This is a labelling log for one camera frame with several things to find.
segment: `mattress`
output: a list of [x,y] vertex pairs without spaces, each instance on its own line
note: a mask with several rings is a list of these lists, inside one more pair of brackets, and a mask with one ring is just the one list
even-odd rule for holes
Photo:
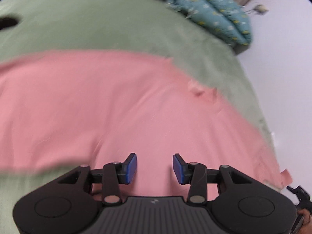
[[[172,57],[200,83],[215,87],[270,143],[252,86],[232,49],[159,0],[2,0],[0,17],[19,23],[0,31],[0,62],[51,49],[121,49]],[[11,212],[27,192],[71,169],[1,173],[0,233],[18,233]]]

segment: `black handheld device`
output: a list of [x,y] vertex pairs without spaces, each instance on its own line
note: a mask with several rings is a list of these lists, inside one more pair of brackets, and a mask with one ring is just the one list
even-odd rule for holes
[[[102,169],[81,165],[21,198],[13,218],[21,234],[289,234],[296,206],[284,195],[229,165],[207,169],[173,155],[173,170],[183,197],[128,197],[119,184],[130,184],[137,156]],[[102,184],[102,201],[91,196],[92,184]],[[207,184],[219,196],[207,201]]]

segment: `pink shirt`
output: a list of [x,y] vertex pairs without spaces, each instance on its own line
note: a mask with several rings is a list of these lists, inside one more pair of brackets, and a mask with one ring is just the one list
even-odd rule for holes
[[[217,92],[172,60],[124,51],[49,51],[0,68],[0,169],[102,168],[138,156],[125,194],[185,195],[172,156],[284,186],[273,151]],[[217,196],[209,186],[208,197]]]

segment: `green blanket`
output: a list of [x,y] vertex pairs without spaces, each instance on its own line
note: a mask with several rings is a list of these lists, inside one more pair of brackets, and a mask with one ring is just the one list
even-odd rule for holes
[[[2,0],[0,17],[20,23],[0,31],[0,62],[49,49],[125,49],[173,57],[216,87],[270,142],[257,98],[231,48],[158,0]],[[22,195],[68,170],[0,176],[0,233],[17,234],[12,207]]]

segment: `human hand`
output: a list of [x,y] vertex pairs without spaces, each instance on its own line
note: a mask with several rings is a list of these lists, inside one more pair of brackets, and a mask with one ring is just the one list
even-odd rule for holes
[[302,209],[298,211],[298,214],[304,216],[302,227],[298,234],[312,234],[311,213],[307,209]]

